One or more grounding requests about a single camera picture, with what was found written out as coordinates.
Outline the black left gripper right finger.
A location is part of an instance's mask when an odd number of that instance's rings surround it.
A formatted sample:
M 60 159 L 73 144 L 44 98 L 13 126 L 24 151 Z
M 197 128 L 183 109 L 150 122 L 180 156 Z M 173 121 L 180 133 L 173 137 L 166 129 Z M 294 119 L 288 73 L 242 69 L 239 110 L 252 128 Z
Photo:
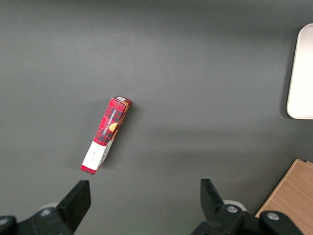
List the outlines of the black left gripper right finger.
M 201 208 L 205 222 L 194 235 L 301 235 L 301 230 L 285 214 L 264 211 L 254 217 L 234 204 L 226 204 L 210 179 L 202 179 Z

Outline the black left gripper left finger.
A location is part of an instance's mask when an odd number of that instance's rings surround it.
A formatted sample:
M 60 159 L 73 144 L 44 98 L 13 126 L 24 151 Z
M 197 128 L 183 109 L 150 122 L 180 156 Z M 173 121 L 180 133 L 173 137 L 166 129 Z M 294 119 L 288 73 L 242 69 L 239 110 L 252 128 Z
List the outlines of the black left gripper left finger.
M 0 217 L 2 235 L 73 235 L 91 205 L 88 180 L 79 181 L 56 205 L 45 206 L 18 222 L 12 215 Z

